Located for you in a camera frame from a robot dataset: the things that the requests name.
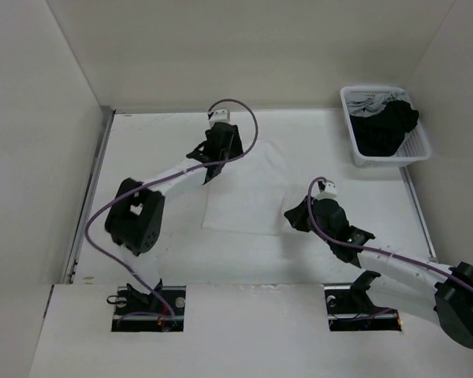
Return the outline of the white tank top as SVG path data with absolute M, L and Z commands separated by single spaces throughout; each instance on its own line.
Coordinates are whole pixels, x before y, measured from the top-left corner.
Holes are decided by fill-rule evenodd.
M 276 236 L 289 186 L 282 145 L 260 139 L 243 158 L 208 184 L 202 227 L 220 232 Z

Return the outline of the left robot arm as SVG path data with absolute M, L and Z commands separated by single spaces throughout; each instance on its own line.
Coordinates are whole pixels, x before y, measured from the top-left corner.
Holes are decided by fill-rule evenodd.
M 160 236 L 166 203 L 209 183 L 228 160 L 244 152 L 236 125 L 217 122 L 205 135 L 206 140 L 173 168 L 150 180 L 121 182 L 116 196 L 131 194 L 110 207 L 104 225 L 115 244 L 135 256 L 151 250 Z

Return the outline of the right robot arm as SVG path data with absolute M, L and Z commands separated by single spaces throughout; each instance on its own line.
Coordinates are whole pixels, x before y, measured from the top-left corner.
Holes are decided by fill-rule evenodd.
M 374 234 L 351 225 L 331 198 L 308 199 L 284 213 L 299 232 L 314 232 L 344 263 L 362 270 L 351 284 L 355 312 L 385 308 L 437 325 L 450 339 L 473 349 L 473 266 L 452 267 L 380 249 Z

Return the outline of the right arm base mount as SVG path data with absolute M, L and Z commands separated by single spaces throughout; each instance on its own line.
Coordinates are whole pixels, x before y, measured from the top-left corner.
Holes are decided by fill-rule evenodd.
M 378 307 L 368 297 L 379 273 L 364 271 L 353 283 L 324 286 L 328 326 L 332 332 L 400 332 L 401 322 L 395 309 Z

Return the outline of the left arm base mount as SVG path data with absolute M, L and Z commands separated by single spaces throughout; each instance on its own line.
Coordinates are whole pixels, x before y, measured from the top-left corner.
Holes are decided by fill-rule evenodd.
M 143 293 L 131 284 L 119 287 L 109 295 L 106 303 L 113 307 L 112 332 L 183 332 L 186 310 L 186 287 L 156 287 L 172 308 L 168 308 L 153 294 Z

